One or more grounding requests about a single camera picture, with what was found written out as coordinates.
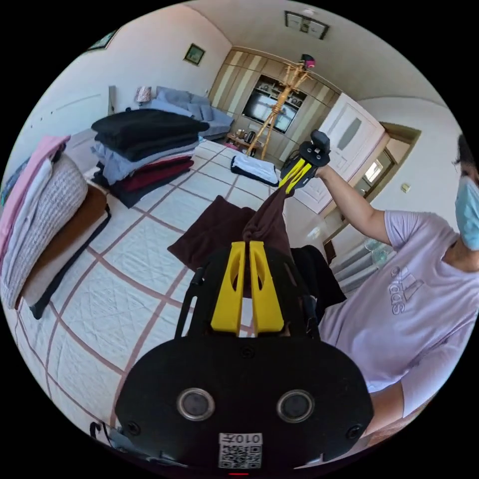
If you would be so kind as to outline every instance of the label sticker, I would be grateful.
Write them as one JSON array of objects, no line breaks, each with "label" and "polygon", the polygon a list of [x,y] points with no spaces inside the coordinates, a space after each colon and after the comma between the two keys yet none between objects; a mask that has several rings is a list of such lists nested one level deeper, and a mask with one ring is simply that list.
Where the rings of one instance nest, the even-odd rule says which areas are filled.
[{"label": "label sticker", "polygon": [[259,469],[263,449],[262,433],[220,433],[221,469]]}]

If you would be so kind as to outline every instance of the qr code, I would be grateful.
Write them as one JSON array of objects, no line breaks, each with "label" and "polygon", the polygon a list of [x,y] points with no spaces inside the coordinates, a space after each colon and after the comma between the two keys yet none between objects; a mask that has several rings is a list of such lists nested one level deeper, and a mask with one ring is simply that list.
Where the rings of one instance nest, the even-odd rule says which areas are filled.
[{"label": "qr code", "polygon": [[240,446],[220,444],[220,468],[259,469],[262,446]]}]

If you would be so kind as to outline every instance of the gray sofa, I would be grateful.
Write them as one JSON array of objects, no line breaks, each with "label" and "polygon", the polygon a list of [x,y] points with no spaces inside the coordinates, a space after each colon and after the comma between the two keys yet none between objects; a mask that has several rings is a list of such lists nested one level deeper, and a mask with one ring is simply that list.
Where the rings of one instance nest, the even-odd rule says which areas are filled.
[{"label": "gray sofa", "polygon": [[213,108],[208,98],[162,86],[157,87],[156,97],[148,103],[143,103],[140,108],[170,111],[204,121],[210,128],[201,132],[201,136],[208,140],[226,136],[233,123],[233,118]]}]

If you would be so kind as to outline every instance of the white folded towel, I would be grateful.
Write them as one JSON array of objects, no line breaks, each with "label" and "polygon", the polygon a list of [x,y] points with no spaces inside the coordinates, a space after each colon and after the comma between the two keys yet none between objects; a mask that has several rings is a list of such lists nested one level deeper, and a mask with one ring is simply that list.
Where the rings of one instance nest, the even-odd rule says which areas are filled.
[{"label": "white folded towel", "polygon": [[273,163],[238,152],[231,162],[231,168],[234,167],[256,177],[258,180],[264,180],[272,186],[278,186],[278,177]]}]

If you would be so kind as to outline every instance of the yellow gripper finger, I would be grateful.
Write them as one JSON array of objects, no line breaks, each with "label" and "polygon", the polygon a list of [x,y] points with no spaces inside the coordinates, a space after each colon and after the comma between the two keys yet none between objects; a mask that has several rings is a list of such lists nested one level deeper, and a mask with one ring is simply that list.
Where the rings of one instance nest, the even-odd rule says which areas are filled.
[{"label": "yellow gripper finger", "polygon": [[249,243],[249,265],[254,334],[280,332],[284,321],[262,241]]},{"label": "yellow gripper finger", "polygon": [[246,243],[244,241],[232,243],[230,258],[211,320],[214,331],[235,333],[236,336],[240,333],[245,257]]},{"label": "yellow gripper finger", "polygon": [[306,161],[300,158],[296,164],[291,168],[291,171],[280,181],[279,188],[284,186],[290,179],[291,182],[286,188],[286,193],[290,193],[290,191],[295,187],[298,181],[312,168],[310,163],[306,163]]}]

